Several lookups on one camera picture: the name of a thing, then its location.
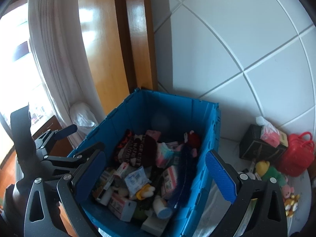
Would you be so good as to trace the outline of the green medicine box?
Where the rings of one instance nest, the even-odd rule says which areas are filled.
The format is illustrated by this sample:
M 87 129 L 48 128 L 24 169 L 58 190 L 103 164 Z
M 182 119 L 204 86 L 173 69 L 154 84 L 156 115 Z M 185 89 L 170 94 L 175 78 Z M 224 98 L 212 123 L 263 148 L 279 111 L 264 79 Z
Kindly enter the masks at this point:
M 101 201 L 105 192 L 111 187 L 114 181 L 115 170 L 104 170 L 92 189 L 92 197 Z

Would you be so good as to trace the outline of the white duck plush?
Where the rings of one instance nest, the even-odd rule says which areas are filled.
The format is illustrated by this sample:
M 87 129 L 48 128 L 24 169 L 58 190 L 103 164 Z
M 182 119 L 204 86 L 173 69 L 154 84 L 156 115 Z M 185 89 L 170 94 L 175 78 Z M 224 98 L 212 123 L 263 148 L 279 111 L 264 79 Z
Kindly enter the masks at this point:
M 154 195 L 155 187 L 150 184 L 144 185 L 136 194 L 136 198 L 138 200 L 144 200 L 146 198 L 150 198 Z

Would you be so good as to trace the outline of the white medicine bottle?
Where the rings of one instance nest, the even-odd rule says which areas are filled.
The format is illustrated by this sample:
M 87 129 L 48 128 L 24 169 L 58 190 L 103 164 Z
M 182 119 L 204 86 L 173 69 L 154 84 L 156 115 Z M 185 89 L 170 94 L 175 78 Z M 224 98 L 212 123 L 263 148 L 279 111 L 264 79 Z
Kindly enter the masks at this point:
M 169 219 L 172 216 L 172 209 L 167 206 L 165 199 L 161 198 L 160 195 L 155 196 L 153 209 L 156 216 L 161 220 Z

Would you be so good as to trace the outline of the brown bear plush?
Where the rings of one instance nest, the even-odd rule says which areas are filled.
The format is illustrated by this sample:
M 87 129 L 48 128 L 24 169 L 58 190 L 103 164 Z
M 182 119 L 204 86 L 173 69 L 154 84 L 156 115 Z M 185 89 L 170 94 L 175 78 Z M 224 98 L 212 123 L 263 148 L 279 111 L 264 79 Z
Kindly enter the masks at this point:
M 287 198 L 284 202 L 285 207 L 285 214 L 288 218 L 291 218 L 295 211 L 298 208 L 298 202 L 300 199 L 300 194 L 297 195 L 291 195 L 289 198 Z

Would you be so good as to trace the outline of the pink pig plush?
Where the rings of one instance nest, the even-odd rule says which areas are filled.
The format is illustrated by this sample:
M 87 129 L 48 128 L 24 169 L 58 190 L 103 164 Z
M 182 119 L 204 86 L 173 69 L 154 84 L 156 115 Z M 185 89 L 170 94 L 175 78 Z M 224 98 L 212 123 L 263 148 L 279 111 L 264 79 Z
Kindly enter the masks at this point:
M 291 194 L 293 194 L 295 192 L 294 187 L 291 187 L 289 185 L 284 185 L 281 187 L 281 192 L 282 192 L 282 196 L 284 199 L 288 199 Z

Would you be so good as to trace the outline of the green yellow plush toy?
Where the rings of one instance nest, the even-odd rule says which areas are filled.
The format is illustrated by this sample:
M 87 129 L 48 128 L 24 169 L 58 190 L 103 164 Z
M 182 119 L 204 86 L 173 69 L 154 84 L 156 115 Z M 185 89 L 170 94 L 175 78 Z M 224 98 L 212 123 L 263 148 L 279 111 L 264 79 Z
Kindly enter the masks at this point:
M 274 166 L 271 166 L 269 161 L 259 161 L 255 166 L 257 175 L 262 180 L 269 180 L 275 178 L 280 187 L 287 184 L 286 178 Z

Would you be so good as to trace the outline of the pink white box front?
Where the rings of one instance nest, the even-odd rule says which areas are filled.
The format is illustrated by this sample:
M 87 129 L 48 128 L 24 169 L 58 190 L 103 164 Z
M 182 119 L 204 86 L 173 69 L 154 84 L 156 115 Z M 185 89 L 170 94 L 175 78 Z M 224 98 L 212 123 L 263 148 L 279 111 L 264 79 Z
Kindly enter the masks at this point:
M 109 210 L 121 221 L 130 222 L 137 202 L 113 193 L 108 203 Z

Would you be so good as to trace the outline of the red bear suitcase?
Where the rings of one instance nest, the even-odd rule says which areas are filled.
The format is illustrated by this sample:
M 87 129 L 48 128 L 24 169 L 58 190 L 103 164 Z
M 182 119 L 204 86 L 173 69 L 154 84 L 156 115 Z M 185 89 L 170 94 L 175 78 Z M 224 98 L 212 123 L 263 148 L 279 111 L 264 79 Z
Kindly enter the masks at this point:
M 276 168 L 291 177 L 300 176 L 314 161 L 315 143 L 310 132 L 290 134 L 288 147 L 276 163 Z

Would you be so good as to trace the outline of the black gift bag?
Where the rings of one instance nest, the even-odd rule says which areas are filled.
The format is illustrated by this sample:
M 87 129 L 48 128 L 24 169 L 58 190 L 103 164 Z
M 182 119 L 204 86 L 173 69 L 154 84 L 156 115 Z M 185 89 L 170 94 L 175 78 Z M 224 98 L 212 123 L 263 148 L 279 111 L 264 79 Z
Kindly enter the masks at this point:
M 274 148 L 260 139 L 261 127 L 250 125 L 239 143 L 239 158 L 248 161 L 276 162 L 286 151 L 286 147 L 280 144 Z

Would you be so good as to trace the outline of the black printed cushion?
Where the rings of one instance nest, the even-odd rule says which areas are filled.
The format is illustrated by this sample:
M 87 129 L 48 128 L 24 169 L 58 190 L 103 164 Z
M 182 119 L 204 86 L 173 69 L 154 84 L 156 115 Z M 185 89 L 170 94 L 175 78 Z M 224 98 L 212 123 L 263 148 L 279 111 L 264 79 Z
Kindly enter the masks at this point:
M 114 150 L 116 163 L 127 163 L 133 168 L 148 168 L 154 165 L 157 142 L 151 136 L 135 135 L 127 129 Z

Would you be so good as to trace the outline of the small olive box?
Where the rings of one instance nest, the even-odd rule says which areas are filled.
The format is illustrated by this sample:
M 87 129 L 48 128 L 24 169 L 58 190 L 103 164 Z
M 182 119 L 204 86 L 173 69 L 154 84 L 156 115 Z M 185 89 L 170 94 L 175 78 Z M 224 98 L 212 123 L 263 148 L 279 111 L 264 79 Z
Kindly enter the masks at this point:
M 282 132 L 281 130 L 279 130 L 278 132 L 280 135 L 280 144 L 285 146 L 285 147 L 288 147 L 289 143 L 288 143 L 287 135 L 284 132 Z

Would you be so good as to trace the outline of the pink tissue pack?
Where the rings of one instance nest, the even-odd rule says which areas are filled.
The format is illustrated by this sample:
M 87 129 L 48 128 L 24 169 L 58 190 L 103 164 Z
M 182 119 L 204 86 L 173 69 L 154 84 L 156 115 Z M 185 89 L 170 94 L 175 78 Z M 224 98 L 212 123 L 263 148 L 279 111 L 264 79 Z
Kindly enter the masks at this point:
M 261 127 L 260 139 L 276 148 L 280 144 L 280 132 L 264 117 L 256 117 L 256 124 Z

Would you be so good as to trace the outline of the white curtain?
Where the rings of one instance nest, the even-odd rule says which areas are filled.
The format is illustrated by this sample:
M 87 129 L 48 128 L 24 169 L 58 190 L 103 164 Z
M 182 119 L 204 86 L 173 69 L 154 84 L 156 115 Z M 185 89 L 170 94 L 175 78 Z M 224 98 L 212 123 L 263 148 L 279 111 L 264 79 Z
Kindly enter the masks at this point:
M 89 68 L 78 0 L 28 0 L 30 48 L 61 126 L 84 116 L 93 125 L 70 135 L 74 148 L 105 117 Z

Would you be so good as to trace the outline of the pink white medicine box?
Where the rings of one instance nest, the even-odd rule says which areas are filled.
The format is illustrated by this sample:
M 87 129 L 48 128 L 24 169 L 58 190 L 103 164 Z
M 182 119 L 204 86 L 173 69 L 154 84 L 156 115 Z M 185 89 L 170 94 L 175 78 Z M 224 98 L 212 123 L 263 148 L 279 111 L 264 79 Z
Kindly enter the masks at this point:
M 162 174 L 163 183 L 161 187 L 161 195 L 163 199 L 170 199 L 177 186 L 177 167 L 172 165 L 168 167 Z

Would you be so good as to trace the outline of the blue plastic storage crate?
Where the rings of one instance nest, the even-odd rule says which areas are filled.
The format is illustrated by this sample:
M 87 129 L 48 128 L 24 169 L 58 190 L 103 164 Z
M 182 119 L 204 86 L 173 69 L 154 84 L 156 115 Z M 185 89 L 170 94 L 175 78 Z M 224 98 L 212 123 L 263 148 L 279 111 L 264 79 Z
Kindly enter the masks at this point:
M 69 157 L 101 142 L 107 158 L 127 129 L 141 134 L 147 130 L 160 131 L 162 136 L 183 135 L 193 130 L 201 137 L 197 171 L 187 195 L 166 227 L 163 236 L 193 236 L 204 211 L 213 179 L 209 175 L 205 155 L 218 150 L 221 111 L 217 103 L 189 97 L 138 89 L 92 130 Z

